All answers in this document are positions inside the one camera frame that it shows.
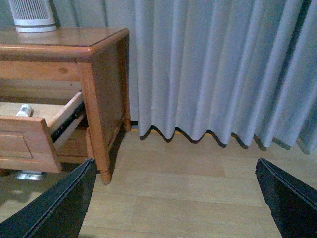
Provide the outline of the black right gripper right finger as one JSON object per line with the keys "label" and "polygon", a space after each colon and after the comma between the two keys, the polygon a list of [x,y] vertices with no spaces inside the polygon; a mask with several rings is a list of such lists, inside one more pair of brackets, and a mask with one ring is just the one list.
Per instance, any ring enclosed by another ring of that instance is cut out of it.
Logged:
{"label": "black right gripper right finger", "polygon": [[317,191],[270,161],[260,158],[256,176],[283,238],[317,236]]}

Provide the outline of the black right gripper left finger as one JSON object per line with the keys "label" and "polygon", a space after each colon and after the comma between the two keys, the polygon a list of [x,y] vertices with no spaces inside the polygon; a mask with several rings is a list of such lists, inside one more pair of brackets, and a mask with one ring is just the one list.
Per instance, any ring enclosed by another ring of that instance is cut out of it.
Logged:
{"label": "black right gripper left finger", "polygon": [[90,205],[97,167],[87,159],[0,224],[2,238],[76,238]]}

